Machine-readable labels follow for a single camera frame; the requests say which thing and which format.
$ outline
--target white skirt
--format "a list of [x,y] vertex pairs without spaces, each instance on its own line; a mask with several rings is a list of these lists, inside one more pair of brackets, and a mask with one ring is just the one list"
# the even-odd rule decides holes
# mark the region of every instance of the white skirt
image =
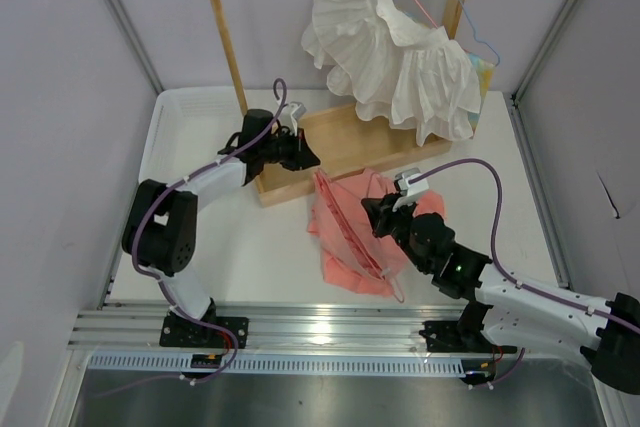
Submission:
[[443,27],[430,29],[393,0],[314,0],[302,47],[320,69],[334,66],[327,87],[356,98],[360,119],[384,116],[396,129],[449,140],[473,135],[468,113],[482,103],[476,71]]

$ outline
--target pink garment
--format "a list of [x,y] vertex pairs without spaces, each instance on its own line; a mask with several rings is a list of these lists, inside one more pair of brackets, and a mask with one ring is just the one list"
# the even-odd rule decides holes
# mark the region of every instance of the pink garment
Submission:
[[[359,294],[393,295],[403,302],[404,295],[399,286],[396,292],[393,281],[409,261],[390,236],[373,236],[360,204],[365,197],[394,192],[393,181],[370,169],[338,181],[318,170],[313,180],[317,197],[307,230],[320,238],[325,282]],[[444,217],[444,202],[429,191],[418,201],[415,215],[433,212]]]

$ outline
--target light gray wall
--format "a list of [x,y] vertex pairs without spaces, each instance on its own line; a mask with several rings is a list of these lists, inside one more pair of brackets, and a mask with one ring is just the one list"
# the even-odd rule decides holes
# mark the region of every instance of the light gray wall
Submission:
[[0,8],[0,355],[26,347],[4,425],[35,427],[105,278],[153,95],[102,0]]
[[[231,85],[208,0],[123,0],[166,88]],[[410,0],[398,6],[422,18]],[[446,0],[421,0],[440,19]],[[467,0],[480,38],[503,57],[493,88],[515,89],[562,0]],[[268,87],[284,76],[297,88],[326,88],[300,48],[312,0],[223,0],[247,87]],[[463,21],[458,40],[487,59]]]
[[521,108],[575,288],[607,297],[640,298],[638,32],[637,0],[584,0]]

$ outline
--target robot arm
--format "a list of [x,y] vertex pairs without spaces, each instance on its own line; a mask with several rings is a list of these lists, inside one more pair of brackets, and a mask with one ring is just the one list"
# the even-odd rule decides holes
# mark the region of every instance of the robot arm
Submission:
[[363,199],[373,234],[391,235],[415,267],[445,295],[469,304],[457,322],[425,322],[434,352],[491,353],[525,347],[579,363],[603,383],[640,394],[640,303],[618,294],[590,297],[504,271],[455,240],[438,214],[413,217],[428,190],[417,169],[396,177],[398,192]]
[[[168,297],[187,318],[215,323],[215,304],[205,292],[191,265],[196,246],[196,218],[199,211],[217,198],[251,182],[266,163],[279,163],[288,170],[303,170],[320,164],[309,148],[297,121],[305,113],[302,104],[291,102],[282,109],[278,126],[258,138],[273,114],[252,109],[243,119],[242,130],[231,136],[219,154],[234,158],[214,161],[215,168],[192,175],[171,191],[146,223],[138,243],[138,262],[153,273]],[[167,184],[146,180],[140,184],[122,237],[122,247],[131,254],[134,237],[152,204],[167,190]]]

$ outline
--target wooden rack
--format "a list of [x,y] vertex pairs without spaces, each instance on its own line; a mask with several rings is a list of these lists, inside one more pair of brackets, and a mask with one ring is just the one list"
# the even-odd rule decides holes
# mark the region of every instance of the wooden rack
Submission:
[[[215,15],[233,86],[242,113],[248,110],[242,78],[233,51],[229,27],[221,0],[210,0]],[[455,37],[462,9],[457,0],[447,0],[442,24],[451,38]],[[449,150],[451,143],[433,135],[422,147],[415,144],[413,130],[392,130],[388,120],[376,118],[363,122],[350,103],[304,116],[300,126],[305,129],[309,145],[322,161],[332,178],[361,172],[369,167],[384,171]],[[290,172],[278,165],[267,165],[255,179],[263,205],[273,205],[313,192],[313,171]]]

